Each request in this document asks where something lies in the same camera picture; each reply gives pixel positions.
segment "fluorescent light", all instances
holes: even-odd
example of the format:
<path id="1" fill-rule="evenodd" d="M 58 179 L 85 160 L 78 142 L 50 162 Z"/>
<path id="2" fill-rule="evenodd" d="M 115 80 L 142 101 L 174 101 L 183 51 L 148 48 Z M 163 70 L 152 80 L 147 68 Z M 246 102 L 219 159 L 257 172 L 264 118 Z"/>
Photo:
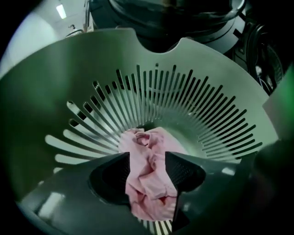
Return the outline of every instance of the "fluorescent light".
<path id="1" fill-rule="evenodd" d="M 64 8 L 63 8 L 63 5 L 60 4 L 59 6 L 56 7 L 56 10 L 58 11 L 61 19 L 64 19 L 66 18 L 66 14 L 65 14 L 65 11 L 64 11 Z"/>

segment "crumpled pink fabric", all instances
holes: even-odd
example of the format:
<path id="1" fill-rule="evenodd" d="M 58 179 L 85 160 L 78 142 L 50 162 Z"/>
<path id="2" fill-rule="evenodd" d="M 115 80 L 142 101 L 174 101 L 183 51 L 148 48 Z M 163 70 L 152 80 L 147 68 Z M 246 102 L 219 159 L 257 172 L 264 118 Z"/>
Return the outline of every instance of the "crumpled pink fabric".
<path id="1" fill-rule="evenodd" d="M 186 154 L 186 150 L 161 127 L 146 132 L 144 129 L 125 131 L 119 150 L 130 152 L 125 193 L 133 215 L 151 221 L 172 219 L 177 191 L 165 170 L 165 152 Z"/>

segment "white wall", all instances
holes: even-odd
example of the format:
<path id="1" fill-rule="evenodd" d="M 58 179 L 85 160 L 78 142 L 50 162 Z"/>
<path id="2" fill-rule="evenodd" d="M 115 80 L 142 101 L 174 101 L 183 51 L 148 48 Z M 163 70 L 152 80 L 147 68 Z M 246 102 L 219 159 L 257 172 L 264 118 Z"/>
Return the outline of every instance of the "white wall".
<path id="1" fill-rule="evenodd" d="M 65 19 L 54 24 L 54 29 L 57 31 L 59 37 L 65 38 L 68 34 L 72 32 L 71 28 L 68 28 L 70 25 L 74 25 L 76 29 L 84 30 L 85 13 L 81 12 L 73 16 L 68 16 Z"/>
<path id="2" fill-rule="evenodd" d="M 62 39 L 38 14 L 30 13 L 14 33 L 0 62 L 0 78 L 21 60 Z"/>

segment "ceiling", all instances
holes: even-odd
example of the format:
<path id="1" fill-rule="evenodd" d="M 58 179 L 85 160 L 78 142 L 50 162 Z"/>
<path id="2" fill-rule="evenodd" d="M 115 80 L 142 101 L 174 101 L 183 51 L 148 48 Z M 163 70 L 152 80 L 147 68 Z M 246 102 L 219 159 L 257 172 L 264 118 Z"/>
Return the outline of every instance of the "ceiling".
<path id="1" fill-rule="evenodd" d="M 63 4 L 67 17 L 61 19 L 56 7 Z M 85 0 L 43 0 L 34 10 L 44 20 L 46 20 L 61 37 L 65 37 L 71 32 L 68 27 L 74 24 L 77 29 L 83 29 L 85 22 Z"/>

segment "white object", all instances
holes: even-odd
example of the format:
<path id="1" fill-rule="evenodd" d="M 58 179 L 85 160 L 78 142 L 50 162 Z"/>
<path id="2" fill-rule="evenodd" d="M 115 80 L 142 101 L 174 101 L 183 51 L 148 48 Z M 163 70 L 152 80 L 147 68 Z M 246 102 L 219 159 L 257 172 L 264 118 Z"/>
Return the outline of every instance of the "white object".
<path id="1" fill-rule="evenodd" d="M 52 192 L 39 210 L 38 216 L 43 220 L 51 220 L 55 209 L 60 205 L 64 197 L 63 194 Z"/>
<path id="2" fill-rule="evenodd" d="M 61 19 L 65 19 L 65 18 L 66 18 L 65 10 L 64 10 L 62 4 L 58 5 L 58 6 L 56 7 L 56 10 L 58 11 L 58 13 L 59 13 Z"/>

